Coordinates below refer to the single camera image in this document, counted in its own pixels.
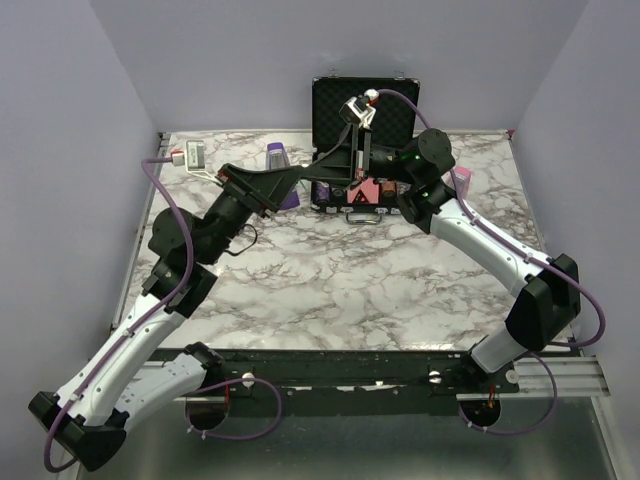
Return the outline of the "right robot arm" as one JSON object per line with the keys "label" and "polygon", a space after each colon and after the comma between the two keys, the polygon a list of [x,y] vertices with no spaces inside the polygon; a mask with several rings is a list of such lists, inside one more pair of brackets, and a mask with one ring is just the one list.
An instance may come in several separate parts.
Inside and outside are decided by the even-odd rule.
{"label": "right robot arm", "polygon": [[310,179],[355,186],[368,178],[405,183],[398,198],[405,220],[458,248],[492,274],[514,297],[504,323],[474,345],[460,367],[460,379],[480,392],[497,371],[526,352],[550,345],[580,313],[578,268],[529,248],[471,210],[442,177],[455,166],[448,135],[428,128],[399,150],[375,146],[368,130],[346,127],[338,143],[317,153]]}

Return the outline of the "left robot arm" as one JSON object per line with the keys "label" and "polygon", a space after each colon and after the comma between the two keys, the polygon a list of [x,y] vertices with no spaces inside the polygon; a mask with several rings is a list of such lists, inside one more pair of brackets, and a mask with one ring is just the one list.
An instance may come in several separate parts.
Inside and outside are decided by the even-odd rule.
{"label": "left robot arm", "polygon": [[155,219],[150,249],[158,261],[127,317],[89,362],[54,392],[39,392],[28,409],[47,432],[43,462],[60,473],[75,463],[95,471],[121,448],[144,419],[191,392],[214,393],[220,359],[194,343],[167,366],[134,377],[156,348],[206,299],[217,277],[209,271],[252,215],[276,212],[303,177],[299,166],[248,171],[226,164],[215,176],[222,192],[199,218],[177,206],[154,173],[141,167],[168,207]]}

